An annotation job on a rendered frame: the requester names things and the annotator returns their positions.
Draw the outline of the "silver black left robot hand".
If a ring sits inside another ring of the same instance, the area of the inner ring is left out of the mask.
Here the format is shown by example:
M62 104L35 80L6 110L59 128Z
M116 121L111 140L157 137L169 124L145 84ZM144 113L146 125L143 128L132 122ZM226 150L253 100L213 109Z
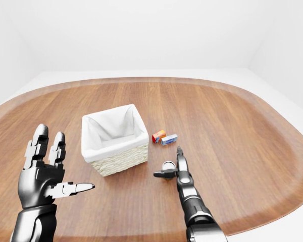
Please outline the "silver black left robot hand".
M18 195L23 209L49 205L57 198L76 195L95 188L91 183L63 182L63 161L66 156L66 139L62 132L55 136L48 160L44 162L48 147L48 127L39 124L28 142L25 163L18 182Z

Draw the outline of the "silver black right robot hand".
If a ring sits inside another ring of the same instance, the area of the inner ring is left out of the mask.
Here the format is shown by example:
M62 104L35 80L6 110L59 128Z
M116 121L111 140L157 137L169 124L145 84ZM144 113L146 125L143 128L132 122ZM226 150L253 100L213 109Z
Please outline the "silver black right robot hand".
M183 155L183 150L180 146L177 148L177 189L183 197L197 195L196 188L194 186L193 178L188 170L187 160ZM162 169L154 172L154 177L163 178L164 174Z

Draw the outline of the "white lined wicker basket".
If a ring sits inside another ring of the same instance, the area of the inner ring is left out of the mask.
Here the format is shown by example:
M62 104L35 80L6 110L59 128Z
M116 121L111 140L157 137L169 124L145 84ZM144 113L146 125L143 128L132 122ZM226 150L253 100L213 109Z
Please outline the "white lined wicker basket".
M134 104L82 117L81 154L103 177L148 160L149 135Z

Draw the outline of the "small blue white food box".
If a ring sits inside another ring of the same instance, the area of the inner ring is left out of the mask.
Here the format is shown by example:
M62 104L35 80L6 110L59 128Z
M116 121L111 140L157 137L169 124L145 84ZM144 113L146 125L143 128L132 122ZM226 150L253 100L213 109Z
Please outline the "small blue white food box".
M161 144L163 146L169 145L171 143L176 142L177 138L178 138L177 134L172 134L172 135L169 135L169 136L165 136L165 137L161 138Z

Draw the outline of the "small orange red food box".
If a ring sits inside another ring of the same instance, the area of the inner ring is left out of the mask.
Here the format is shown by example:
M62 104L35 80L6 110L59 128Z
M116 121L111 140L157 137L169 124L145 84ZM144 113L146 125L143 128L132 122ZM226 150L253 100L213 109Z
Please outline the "small orange red food box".
M166 132L164 130L160 130L154 134L152 134L152 141L154 143L158 143L161 141L162 138L166 136Z

